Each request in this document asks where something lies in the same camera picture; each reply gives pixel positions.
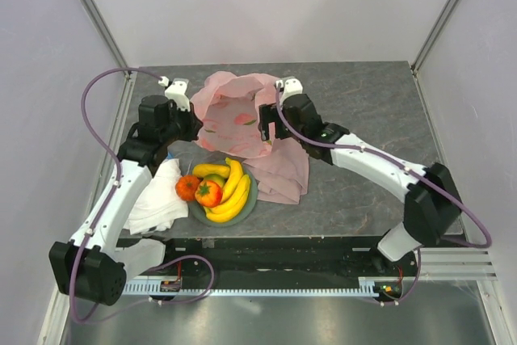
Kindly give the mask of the red-yellow apple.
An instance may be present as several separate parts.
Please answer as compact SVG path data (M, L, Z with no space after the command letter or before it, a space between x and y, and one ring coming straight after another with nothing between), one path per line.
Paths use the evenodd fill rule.
M212 180L203 180L195 192L195 200L208 208L216 207L221 202L222 196L222 188Z

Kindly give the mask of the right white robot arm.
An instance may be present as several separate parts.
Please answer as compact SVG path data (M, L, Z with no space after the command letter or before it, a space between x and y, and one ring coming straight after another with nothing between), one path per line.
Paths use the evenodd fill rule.
M446 166L407 162L369 145L347 128L323 121L305 94L283 105L263 104L258 117L263 140L291 137L311 158L361 175L403 203L402 221L370 254L371 268L379 275L390 274L412 250L437 246L461 214L460 195Z

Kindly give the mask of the pink plastic bag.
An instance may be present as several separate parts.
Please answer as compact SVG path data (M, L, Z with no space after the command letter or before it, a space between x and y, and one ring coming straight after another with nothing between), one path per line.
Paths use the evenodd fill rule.
M261 138L259 107L275 102L275 81L269 74L237 76L218 71L210 75L191 102L203 127L196 144L244 159L271 153L271 143Z

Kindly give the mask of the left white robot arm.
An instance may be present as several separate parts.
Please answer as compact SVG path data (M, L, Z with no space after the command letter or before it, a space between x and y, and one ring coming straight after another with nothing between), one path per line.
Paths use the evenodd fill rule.
M144 238L119 249L128 216L165 161L169 145L194 141L202 127L186 95L151 95L141 100L138 121L119 147L116 165L88 218L68 242L55 242L49 260L58 290L102 305L114 305L126 283L153 268L168 275L177 255L159 241Z

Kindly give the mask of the orange tangerine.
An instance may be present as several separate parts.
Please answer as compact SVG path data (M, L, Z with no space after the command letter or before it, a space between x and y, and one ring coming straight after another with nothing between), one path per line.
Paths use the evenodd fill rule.
M186 202L195 201L195 193L201 180L194 175L185 175L175 184L175 191L181 200Z

